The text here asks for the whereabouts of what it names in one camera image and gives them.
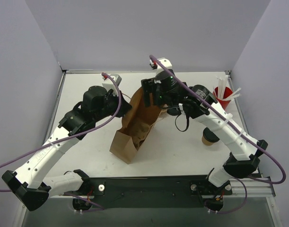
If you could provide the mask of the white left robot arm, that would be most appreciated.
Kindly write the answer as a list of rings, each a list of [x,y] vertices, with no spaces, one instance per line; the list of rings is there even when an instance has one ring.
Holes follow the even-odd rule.
[[[123,117],[128,104],[117,85],[92,86],[71,111],[60,120],[50,138],[15,171],[6,171],[3,181],[29,211],[40,208],[50,197],[68,192],[86,194],[90,189],[89,176],[73,170],[57,177],[47,177],[51,168],[88,133],[104,127],[97,122]]]

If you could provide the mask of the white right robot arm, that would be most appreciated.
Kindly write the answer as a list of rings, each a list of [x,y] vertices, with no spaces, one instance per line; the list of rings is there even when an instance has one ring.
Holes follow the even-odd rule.
[[[194,119],[202,123],[208,132],[222,141],[230,150],[227,161],[213,169],[208,181],[221,187],[230,178],[247,178],[256,171],[262,152],[258,147],[266,149],[264,140],[256,140],[248,135],[226,113],[215,96],[203,85],[190,87],[198,97],[187,92],[172,76],[162,71],[154,78],[141,81],[144,104],[146,107],[156,105],[173,116],[185,114],[186,119]]]

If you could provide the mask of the black plastic cup lid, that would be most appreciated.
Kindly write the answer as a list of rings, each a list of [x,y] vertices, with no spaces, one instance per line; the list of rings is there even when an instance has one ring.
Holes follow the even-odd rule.
[[[209,136],[216,136],[209,128],[205,128],[203,130],[204,135],[209,135]]]

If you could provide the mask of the brown paper bag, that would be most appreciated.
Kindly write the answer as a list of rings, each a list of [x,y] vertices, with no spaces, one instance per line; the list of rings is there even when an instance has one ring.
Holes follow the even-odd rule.
[[[132,109],[122,118],[122,127],[110,146],[110,152],[127,164],[135,158],[158,118],[166,113],[155,105],[145,107],[142,88],[133,94],[130,105]]]

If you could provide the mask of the brown paper coffee cup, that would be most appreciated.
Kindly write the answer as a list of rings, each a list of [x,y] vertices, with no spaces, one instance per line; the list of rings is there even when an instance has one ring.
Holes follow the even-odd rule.
[[[214,143],[219,141],[219,138],[216,136],[209,136],[209,135],[204,135],[202,136],[202,143],[206,146],[211,146]]]

